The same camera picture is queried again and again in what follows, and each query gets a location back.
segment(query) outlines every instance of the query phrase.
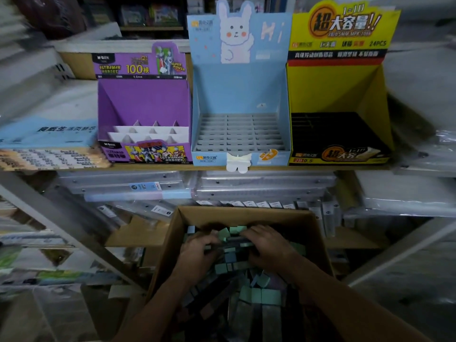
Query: display box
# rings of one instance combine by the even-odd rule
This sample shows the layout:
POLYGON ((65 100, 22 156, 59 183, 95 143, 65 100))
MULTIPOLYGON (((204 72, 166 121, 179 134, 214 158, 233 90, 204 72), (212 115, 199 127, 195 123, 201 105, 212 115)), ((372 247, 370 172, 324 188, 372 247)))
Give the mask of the display box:
POLYGON ((382 68, 400 11, 366 1, 293 15, 290 165, 382 164, 394 148, 382 68))
POLYGON ((286 166, 290 117, 286 59, 291 14, 255 13, 244 1, 230 13, 187 17, 193 62, 191 153, 196 166, 286 166))
POLYGON ((333 275, 320 230, 312 212, 304 210, 257 209, 250 207, 178 207, 163 243, 148 299, 166 281, 176 264, 188 226, 204 231, 230 226, 270 225, 290 241, 305 244, 306 258, 333 275))
POLYGON ((110 162, 191 163, 185 54, 160 42, 151 53, 92 54, 92 60, 99 143, 110 162))

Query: orange logo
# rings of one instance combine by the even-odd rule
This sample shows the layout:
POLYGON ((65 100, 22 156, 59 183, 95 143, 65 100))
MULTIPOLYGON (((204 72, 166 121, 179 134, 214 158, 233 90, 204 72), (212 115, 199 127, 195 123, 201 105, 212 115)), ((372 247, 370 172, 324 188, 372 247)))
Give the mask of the orange logo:
POLYGON ((309 19, 309 31, 313 37, 321 38, 329 33, 331 20, 336 17, 336 11, 330 5, 322 5, 312 13, 309 19))
POLYGON ((276 149, 271 149, 268 152, 263 152, 259 158, 261 158, 262 161, 268 161, 272 158, 275 157, 279 152, 276 149))
POLYGON ((341 146, 331 146, 322 153, 322 160, 324 161, 337 161, 339 155, 342 155, 345 149, 341 146))

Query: yellow display box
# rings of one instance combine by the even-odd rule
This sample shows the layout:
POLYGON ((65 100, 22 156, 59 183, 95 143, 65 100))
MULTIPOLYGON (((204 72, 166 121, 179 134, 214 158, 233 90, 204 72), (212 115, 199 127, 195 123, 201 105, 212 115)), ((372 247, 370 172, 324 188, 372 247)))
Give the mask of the yellow display box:
POLYGON ((290 165, 382 164, 394 148, 382 68, 400 11, 321 1, 293 15, 290 165))

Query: white bunny illustration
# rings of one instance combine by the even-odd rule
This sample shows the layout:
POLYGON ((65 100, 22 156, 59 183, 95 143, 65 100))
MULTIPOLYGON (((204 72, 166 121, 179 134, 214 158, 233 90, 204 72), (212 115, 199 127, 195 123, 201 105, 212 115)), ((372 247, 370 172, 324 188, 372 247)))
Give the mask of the white bunny illustration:
POLYGON ((250 49, 254 37, 249 32, 253 5, 242 4, 241 16, 228 17, 229 7, 225 0, 217 1, 217 15, 220 18, 220 39, 222 40, 222 63, 249 63, 250 49))

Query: bunny face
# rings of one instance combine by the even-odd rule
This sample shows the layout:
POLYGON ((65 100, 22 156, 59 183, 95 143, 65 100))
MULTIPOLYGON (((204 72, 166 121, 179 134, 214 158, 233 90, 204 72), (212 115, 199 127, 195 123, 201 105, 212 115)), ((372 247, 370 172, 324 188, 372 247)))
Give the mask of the bunny face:
POLYGON ((248 40, 252 7, 248 3, 243 6, 240 17, 228 17, 228 4, 217 2, 217 15, 220 18, 220 39, 227 45, 240 45, 248 40))

